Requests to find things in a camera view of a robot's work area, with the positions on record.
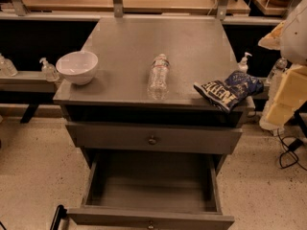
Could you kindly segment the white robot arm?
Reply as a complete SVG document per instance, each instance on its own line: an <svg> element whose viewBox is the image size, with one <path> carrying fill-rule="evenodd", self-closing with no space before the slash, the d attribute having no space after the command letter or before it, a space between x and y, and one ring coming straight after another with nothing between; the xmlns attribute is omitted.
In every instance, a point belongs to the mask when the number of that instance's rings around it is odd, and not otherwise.
<svg viewBox="0 0 307 230"><path fill-rule="evenodd" d="M259 121L265 130L282 128L307 102L307 0L301 0L282 23L279 42L281 56L292 65L272 77Z"/></svg>

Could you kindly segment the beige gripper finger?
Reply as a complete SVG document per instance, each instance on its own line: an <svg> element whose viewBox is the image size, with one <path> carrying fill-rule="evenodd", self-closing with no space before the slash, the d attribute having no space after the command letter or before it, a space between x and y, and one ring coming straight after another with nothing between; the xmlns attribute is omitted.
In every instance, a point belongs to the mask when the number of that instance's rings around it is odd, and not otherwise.
<svg viewBox="0 0 307 230"><path fill-rule="evenodd" d="M261 128L282 128L307 102L307 67L293 64L273 78L267 100L259 121Z"/></svg>

